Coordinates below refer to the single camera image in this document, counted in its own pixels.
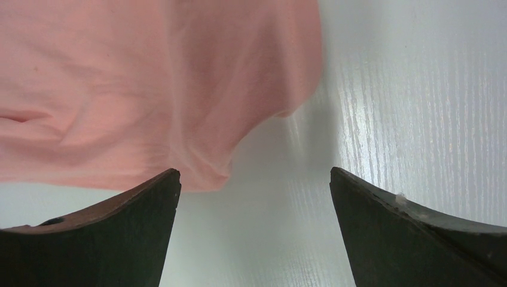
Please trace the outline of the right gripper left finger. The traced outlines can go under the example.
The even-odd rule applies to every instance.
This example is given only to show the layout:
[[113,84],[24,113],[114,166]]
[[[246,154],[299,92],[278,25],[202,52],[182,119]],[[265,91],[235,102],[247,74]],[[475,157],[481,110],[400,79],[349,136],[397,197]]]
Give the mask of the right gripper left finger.
[[1,285],[158,286],[179,180],[169,169],[85,209],[1,230]]

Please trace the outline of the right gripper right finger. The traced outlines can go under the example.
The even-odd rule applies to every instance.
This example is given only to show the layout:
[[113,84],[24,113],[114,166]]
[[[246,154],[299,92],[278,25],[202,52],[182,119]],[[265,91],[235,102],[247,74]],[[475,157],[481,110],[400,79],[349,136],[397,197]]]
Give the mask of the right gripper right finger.
[[331,170],[356,286],[505,286],[506,228],[470,221]]

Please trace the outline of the salmon pink t-shirt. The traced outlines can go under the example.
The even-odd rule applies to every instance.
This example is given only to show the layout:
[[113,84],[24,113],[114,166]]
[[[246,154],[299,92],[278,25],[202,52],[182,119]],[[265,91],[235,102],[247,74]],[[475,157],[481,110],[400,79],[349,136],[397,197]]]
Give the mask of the salmon pink t-shirt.
[[317,1],[2,1],[1,181],[219,190],[321,71]]

